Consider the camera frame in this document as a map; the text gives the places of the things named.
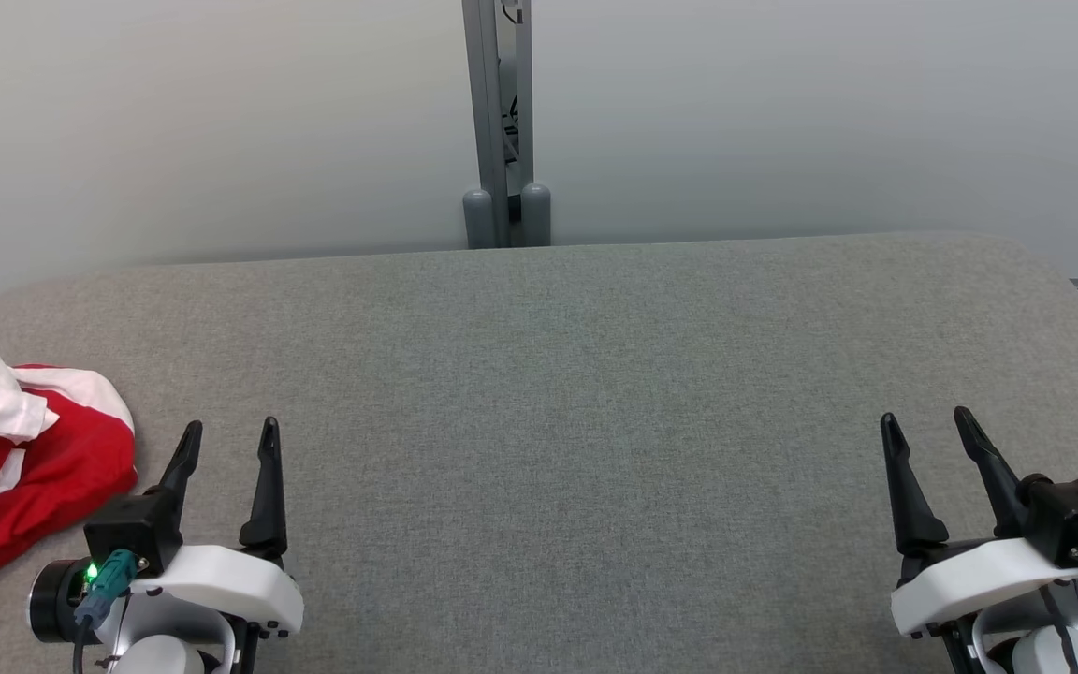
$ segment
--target gray table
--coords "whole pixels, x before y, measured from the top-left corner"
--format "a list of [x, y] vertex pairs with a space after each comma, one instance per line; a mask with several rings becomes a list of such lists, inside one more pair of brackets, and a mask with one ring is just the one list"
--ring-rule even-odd
[[[183, 529], [235, 541], [281, 421], [302, 635], [259, 671], [949, 671], [897, 636], [876, 422], [953, 537], [951, 422], [1078, 477], [1078, 293], [1004, 239], [875, 235], [125, 270], [0, 294], [0, 353], [93, 368], [140, 485], [185, 422]], [[0, 572], [0, 673], [67, 671]]]

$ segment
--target teal connector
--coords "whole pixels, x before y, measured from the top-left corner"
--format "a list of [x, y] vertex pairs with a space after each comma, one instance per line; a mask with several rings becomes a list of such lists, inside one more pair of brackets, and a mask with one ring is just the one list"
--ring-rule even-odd
[[82, 624], [89, 619], [89, 630], [97, 630], [107, 620], [111, 605], [138, 575], [138, 560], [128, 550], [115, 550], [99, 568], [98, 576], [89, 581], [85, 599], [73, 609], [73, 622]]

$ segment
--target white partition panel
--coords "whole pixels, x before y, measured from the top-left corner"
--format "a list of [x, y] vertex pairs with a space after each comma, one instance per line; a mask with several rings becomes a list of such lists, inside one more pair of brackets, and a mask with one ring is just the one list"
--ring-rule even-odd
[[535, 0], [556, 244], [940, 228], [1078, 277], [1078, 0]]
[[460, 0], [0, 0], [0, 289], [462, 248]]

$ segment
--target red garment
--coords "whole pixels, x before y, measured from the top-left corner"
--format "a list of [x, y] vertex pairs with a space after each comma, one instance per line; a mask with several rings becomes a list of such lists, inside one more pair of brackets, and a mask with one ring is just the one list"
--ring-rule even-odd
[[[132, 490], [137, 478], [132, 414], [102, 375], [3, 366], [0, 384], [1, 372], [13, 376], [17, 388], [5, 387], [0, 394], [0, 428], [13, 422], [4, 408], [22, 401], [22, 407], [32, 405], [31, 430], [42, 430], [31, 440], [20, 441], [31, 435], [27, 429], [13, 429], [13, 438], [0, 436], [0, 568], [44, 536], [85, 520], [110, 496]], [[55, 422], [53, 413], [59, 417]], [[42, 426], [38, 415], [43, 415]], [[20, 452], [12, 453], [16, 448], [23, 450], [22, 457]]]

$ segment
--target red cloth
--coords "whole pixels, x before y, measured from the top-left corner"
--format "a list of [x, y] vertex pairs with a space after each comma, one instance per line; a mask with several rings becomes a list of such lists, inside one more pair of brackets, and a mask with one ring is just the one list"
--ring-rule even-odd
[[23, 450], [17, 483], [0, 493], [0, 568], [44, 536], [85, 520], [112, 495], [132, 490], [137, 479], [132, 415], [107, 380], [97, 372], [43, 366], [4, 371], [59, 418], [32, 440], [0, 437], [0, 472], [13, 450]]

